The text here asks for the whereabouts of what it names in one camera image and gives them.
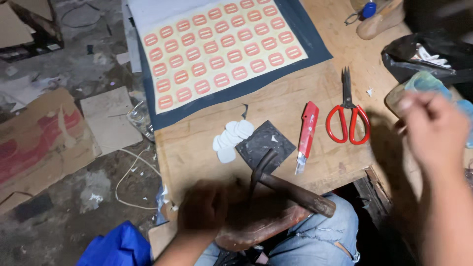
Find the red utility knife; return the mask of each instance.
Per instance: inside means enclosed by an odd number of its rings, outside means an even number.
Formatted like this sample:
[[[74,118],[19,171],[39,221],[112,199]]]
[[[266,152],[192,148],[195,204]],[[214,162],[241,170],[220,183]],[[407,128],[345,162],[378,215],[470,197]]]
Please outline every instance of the red utility knife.
[[[309,158],[310,148],[312,147],[318,116],[319,108],[313,102],[308,102],[302,115],[302,130],[300,132],[299,154],[297,156],[295,175],[304,172],[304,166],[306,165],[307,158]]]

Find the knee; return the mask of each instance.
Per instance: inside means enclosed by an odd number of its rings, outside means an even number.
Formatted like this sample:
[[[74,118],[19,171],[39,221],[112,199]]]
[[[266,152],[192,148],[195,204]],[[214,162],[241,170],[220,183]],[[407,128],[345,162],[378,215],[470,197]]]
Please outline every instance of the knee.
[[[342,225],[342,227],[358,228],[358,216],[355,209],[348,201],[335,194],[328,196],[327,199],[333,201],[337,205],[335,213],[330,220],[337,222],[339,225]]]

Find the cardboard box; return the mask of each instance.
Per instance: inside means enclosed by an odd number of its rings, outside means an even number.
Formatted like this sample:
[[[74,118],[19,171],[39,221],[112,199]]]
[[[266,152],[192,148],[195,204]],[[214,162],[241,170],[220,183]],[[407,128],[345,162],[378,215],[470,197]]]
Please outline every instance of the cardboard box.
[[[48,0],[0,0],[0,59],[14,62],[63,47]]]
[[[91,163],[101,150],[64,88],[0,124],[0,214]]]

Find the hammer handle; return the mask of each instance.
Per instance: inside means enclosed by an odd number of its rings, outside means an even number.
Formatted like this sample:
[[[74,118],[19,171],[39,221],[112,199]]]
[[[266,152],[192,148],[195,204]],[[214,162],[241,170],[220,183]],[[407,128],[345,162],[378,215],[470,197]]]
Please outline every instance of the hammer handle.
[[[259,181],[313,213],[331,218],[337,207],[332,201],[279,177],[263,174]]]

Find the scissors blade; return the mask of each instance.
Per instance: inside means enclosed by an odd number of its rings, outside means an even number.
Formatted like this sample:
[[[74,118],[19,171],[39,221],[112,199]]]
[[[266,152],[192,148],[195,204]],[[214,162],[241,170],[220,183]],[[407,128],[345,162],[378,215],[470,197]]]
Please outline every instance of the scissors blade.
[[[352,102],[351,98],[351,77],[350,77],[350,67],[345,67],[343,75],[343,104],[341,105],[344,108],[355,108],[355,105]]]

